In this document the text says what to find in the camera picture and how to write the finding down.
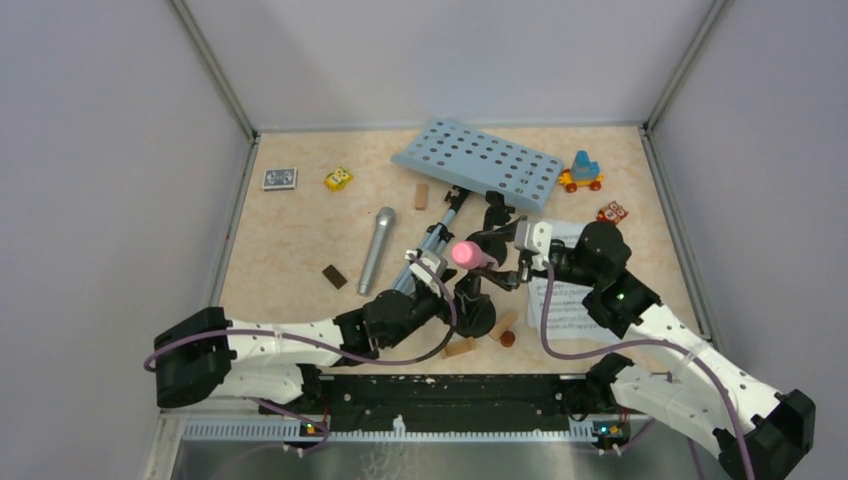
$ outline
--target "pink object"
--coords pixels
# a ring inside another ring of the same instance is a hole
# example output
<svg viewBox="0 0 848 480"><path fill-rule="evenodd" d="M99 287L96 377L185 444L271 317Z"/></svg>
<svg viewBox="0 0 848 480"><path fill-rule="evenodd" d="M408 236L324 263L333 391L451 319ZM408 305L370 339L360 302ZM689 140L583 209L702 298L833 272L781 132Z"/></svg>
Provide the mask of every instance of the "pink object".
<svg viewBox="0 0 848 480"><path fill-rule="evenodd" d="M498 261L491 255L483 253L479 245L468 241L454 245L451 250L451 257L458 267L466 270L497 266L498 264Z"/></svg>

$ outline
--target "blue pegboard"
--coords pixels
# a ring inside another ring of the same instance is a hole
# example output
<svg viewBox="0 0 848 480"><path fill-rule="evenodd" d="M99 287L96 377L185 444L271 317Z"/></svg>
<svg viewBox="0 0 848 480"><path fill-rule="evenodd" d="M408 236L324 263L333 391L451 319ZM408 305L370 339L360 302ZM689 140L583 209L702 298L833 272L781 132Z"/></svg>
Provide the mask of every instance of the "blue pegboard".
<svg viewBox="0 0 848 480"><path fill-rule="evenodd" d="M563 169L562 160L479 130L436 119L392 162L507 205L541 212Z"/></svg>

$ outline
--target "microphone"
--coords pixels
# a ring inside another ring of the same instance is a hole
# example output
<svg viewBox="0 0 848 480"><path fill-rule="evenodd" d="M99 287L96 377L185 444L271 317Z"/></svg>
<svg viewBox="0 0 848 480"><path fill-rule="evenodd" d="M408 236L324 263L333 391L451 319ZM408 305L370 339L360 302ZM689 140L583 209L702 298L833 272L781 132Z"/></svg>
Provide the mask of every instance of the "microphone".
<svg viewBox="0 0 848 480"><path fill-rule="evenodd" d="M368 296L374 277L377 276L377 269L380 266L380 260L383 258L383 250L386 248L389 233L395 226L396 216L397 214L391 207L383 207L377 212L377 225L374 227L374 236L371 237L371 246L368 247L365 266L362 267L362 275L359 277L358 292L363 297Z"/></svg>

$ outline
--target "brown block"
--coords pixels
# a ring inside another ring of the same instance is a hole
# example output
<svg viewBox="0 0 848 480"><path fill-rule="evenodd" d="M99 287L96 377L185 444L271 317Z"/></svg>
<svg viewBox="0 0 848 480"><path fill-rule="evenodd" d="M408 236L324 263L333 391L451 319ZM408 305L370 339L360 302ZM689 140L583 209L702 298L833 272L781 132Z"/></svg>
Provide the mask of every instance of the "brown block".
<svg viewBox="0 0 848 480"><path fill-rule="evenodd" d="M445 346L445 349L442 350L442 358L450 358L455 357L457 355L462 355L463 353L468 353L474 350L475 348L477 348L477 344L474 343L474 337L468 337L462 340L457 340Z"/></svg>
<svg viewBox="0 0 848 480"><path fill-rule="evenodd" d="M518 314L515 310L507 310L506 313L501 315L498 323L496 323L495 326L492 327L492 330L489 331L489 338L496 342L500 341L501 335L512 328L512 325L515 324L516 320L518 320Z"/></svg>
<svg viewBox="0 0 848 480"><path fill-rule="evenodd" d="M344 275L342 275L341 272L332 265L322 270L321 273L323 273L324 276L327 277L327 280L336 287L336 290L342 288L344 284L347 283L347 279L344 278Z"/></svg>
<svg viewBox="0 0 848 480"><path fill-rule="evenodd" d="M430 187L426 183L415 186L415 209L427 210L427 199L430 196Z"/></svg>

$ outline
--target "beige table surface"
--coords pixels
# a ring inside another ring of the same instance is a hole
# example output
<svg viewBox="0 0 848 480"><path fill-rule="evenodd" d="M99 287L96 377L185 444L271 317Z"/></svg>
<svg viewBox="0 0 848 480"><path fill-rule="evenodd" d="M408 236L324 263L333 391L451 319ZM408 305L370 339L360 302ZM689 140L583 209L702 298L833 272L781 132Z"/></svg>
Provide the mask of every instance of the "beige table surface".
<svg viewBox="0 0 848 480"><path fill-rule="evenodd" d="M581 188L569 194L557 185L545 212L531 215L531 219L589 222L600 207L617 200L630 212L619 224L633 250L629 270L656 291L683 323L697 330L636 127L485 131L562 158L566 164L580 149L600 162L605 175L600 191ZM404 264L403 252L418 246L426 227L438 222L447 210L442 199L448 184L390 162L417 134L418 130L393 130L262 135L221 295L227 316L263 323L300 323L362 306L367 299L357 295L357 284L374 230L374 215L382 206L394 208L398 221L369 298L388 289ZM346 167L354 179L344 190L332 192L323 180L337 166ZM265 169L284 167L298 168L297 189L263 192ZM417 183L430 185L426 211L413 208ZM460 239L479 230L486 207L482 195L472 194L450 230ZM516 258L517 252L510 249L506 267L514 269ZM341 290L321 274L330 264L348 279ZM567 374L584 373L599 360L563 362L548 357L538 334L526 324L527 288L506 293L487 282L483 288L492 295L499 314L509 308L519 313L512 348L483 337L477 340L475 351L450 359L436 357L409 367L337 368L335 373ZM381 358L418 356L438 344L446 329L440 321L431 320L394 350L384 351ZM552 346L577 353L602 345L589 340L557 340ZM639 352L625 353L654 371L665 371Z"/></svg>

